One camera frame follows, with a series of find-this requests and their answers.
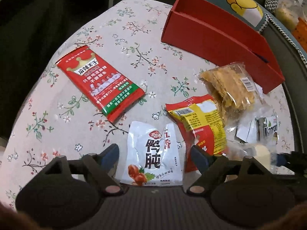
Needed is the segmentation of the floral tablecloth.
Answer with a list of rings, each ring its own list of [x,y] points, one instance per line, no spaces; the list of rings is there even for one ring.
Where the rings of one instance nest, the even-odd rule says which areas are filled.
[[[1,159],[1,202],[14,207],[19,191],[52,159],[80,159],[110,144],[120,149],[111,174],[122,177],[129,126],[133,121],[163,130],[171,123],[165,105],[207,93],[199,74],[215,65],[161,41],[169,5],[152,0],[124,0],[73,34],[55,53],[31,93]],[[81,92],[56,61],[86,45],[137,84],[145,95],[115,123],[91,102],[107,76],[96,70],[82,80]]]

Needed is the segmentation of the round pastry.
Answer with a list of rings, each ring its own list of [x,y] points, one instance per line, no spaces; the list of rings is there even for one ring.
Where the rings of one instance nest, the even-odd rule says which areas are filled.
[[[249,144],[245,148],[245,152],[254,157],[259,163],[265,168],[271,168],[271,153],[266,146],[263,144]]]

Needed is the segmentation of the white duck gizzard snack packet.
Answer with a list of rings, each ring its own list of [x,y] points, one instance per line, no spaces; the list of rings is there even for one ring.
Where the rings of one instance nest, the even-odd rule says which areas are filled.
[[[138,186],[183,184],[173,123],[166,124],[161,131],[144,122],[131,123],[121,183]]]

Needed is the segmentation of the red rectangular storage box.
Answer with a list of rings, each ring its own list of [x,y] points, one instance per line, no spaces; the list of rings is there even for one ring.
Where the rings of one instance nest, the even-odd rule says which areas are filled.
[[[266,39],[206,0],[176,0],[161,41],[222,67],[242,62],[265,94],[285,80]]]

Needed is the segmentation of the clear bag of fried crisps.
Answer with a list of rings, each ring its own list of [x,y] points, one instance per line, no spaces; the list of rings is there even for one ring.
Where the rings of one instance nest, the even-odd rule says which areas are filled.
[[[214,98],[221,119],[227,126],[245,115],[255,114],[263,106],[264,101],[241,62],[203,71],[199,78]]]

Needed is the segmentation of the clear packet with white label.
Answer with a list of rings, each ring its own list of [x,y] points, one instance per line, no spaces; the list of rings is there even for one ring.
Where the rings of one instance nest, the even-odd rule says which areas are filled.
[[[226,126],[226,136],[240,144],[274,147],[278,143],[278,116],[268,105],[245,110]]]

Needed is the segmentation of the orange plastic basket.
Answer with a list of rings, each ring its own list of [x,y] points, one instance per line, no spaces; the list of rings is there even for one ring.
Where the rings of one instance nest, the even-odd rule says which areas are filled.
[[[298,18],[298,23],[294,30],[292,30],[292,35],[299,42],[301,47],[307,51],[307,25],[306,21],[302,18]]]

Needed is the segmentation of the red spicy strip snack packet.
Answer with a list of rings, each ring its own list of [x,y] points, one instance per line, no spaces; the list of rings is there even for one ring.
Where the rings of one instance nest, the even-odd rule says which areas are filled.
[[[137,84],[86,45],[66,54],[56,65],[110,122],[145,95]]]

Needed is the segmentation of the clear plastic bag on sofa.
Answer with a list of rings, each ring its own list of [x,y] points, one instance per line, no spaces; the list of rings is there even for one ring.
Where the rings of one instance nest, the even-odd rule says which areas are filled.
[[[304,19],[304,12],[301,4],[296,0],[278,0],[275,17],[289,31],[293,31],[299,23],[299,18]]]

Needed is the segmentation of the yellow red snack packet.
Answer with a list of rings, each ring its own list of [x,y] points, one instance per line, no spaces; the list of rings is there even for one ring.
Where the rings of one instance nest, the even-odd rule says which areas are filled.
[[[227,145],[224,123],[211,95],[194,96],[179,103],[166,104],[165,108],[176,121],[186,145],[186,173],[197,170],[191,159],[193,145],[211,156],[224,152]]]

